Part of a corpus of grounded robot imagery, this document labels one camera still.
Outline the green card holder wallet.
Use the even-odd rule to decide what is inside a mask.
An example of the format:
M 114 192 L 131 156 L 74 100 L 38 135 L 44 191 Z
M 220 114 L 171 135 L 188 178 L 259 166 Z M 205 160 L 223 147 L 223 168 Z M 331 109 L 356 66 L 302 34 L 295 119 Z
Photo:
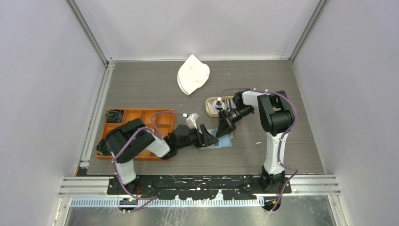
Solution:
M 225 148 L 225 147 L 232 147 L 232 139 L 234 137 L 233 133 L 230 133 L 228 135 L 224 135 L 220 137 L 218 140 L 219 142 L 207 147 L 201 147 L 199 148 L 200 150 L 209 150 L 209 149 L 217 149 L 217 148 Z

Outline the beige oval card tray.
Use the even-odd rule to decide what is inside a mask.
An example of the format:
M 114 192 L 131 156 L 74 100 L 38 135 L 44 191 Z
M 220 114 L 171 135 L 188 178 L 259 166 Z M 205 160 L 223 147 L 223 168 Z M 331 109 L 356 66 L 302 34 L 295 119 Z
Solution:
M 233 96 L 210 97 L 205 101 L 206 113 L 212 118 L 218 117 L 218 113 L 221 110 L 229 112 L 233 108 L 236 108 L 233 102 Z

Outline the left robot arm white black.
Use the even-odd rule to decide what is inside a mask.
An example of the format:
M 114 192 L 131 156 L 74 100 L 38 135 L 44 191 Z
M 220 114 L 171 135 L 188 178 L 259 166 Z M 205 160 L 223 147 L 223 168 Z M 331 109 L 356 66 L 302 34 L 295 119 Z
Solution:
M 179 149 L 208 147 L 218 143 L 219 139 L 209 133 L 203 124 L 199 128 L 181 124 L 166 137 L 159 137 L 137 118 L 109 131 L 104 141 L 120 180 L 119 189 L 125 194 L 132 194 L 137 188 L 134 158 L 143 150 L 166 160 L 175 156 Z

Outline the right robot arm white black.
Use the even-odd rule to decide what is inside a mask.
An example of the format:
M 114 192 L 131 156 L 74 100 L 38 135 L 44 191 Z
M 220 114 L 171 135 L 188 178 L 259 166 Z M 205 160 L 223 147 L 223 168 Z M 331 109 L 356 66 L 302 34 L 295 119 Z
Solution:
M 232 133 L 236 123 L 255 109 L 259 111 L 260 124 L 266 133 L 266 158 L 262 166 L 260 185 L 266 193 L 287 187 L 283 161 L 285 143 L 289 132 L 296 123 L 296 109 L 283 90 L 258 91 L 245 89 L 236 92 L 232 99 L 235 108 L 221 110 L 216 137 Z

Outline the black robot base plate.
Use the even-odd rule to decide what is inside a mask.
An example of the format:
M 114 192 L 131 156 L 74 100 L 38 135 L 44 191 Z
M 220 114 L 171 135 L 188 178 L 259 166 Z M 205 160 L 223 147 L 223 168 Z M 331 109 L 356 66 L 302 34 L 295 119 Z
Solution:
M 133 195 L 159 200 L 212 200 L 218 193 L 224 200 L 252 200 L 258 194 L 292 192 L 290 185 L 283 189 L 283 183 L 267 185 L 261 175 L 138 175 L 125 187 Z

